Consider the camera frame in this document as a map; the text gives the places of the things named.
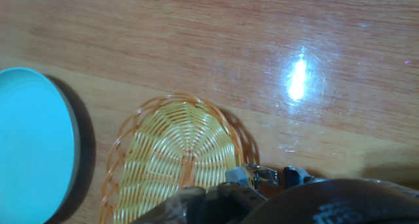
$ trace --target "wood grain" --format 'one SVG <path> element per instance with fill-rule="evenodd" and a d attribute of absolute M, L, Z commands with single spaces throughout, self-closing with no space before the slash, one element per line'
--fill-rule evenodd
<path fill-rule="evenodd" d="M 178 91 L 235 115 L 261 164 L 417 187 L 418 53 L 419 0 L 0 0 L 0 70 L 62 80 L 92 118 L 68 223 L 98 220 L 122 121 Z"/>

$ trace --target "wicker basket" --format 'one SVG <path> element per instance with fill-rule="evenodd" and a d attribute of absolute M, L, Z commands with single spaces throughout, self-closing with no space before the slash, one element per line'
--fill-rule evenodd
<path fill-rule="evenodd" d="M 129 223 L 178 189 L 218 185 L 242 165 L 240 138 L 212 103 L 188 94 L 150 100 L 123 123 L 112 146 L 100 223 L 109 216 Z"/>

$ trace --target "wooden table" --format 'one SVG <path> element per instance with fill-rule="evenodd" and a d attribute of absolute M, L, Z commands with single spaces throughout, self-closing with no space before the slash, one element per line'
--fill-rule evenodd
<path fill-rule="evenodd" d="M 237 116 L 261 164 L 418 187 L 418 54 L 419 0 L 0 0 L 0 70 L 62 81 L 92 119 L 68 223 L 97 222 L 119 126 L 170 92 Z"/>

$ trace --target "oval basket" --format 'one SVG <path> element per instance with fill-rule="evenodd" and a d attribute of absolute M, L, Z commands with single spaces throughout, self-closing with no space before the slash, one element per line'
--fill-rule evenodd
<path fill-rule="evenodd" d="M 111 148 L 100 223 L 128 224 L 177 190 L 216 186 L 242 165 L 240 138 L 212 103 L 188 94 L 150 100 L 125 120 Z"/>

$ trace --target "metal clip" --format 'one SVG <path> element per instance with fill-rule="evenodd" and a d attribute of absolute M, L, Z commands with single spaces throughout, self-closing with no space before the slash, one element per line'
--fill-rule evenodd
<path fill-rule="evenodd" d="M 261 185 L 269 185 L 273 187 L 280 186 L 278 172 L 259 165 L 246 164 L 247 171 L 253 176 L 255 181 L 255 189 Z"/>

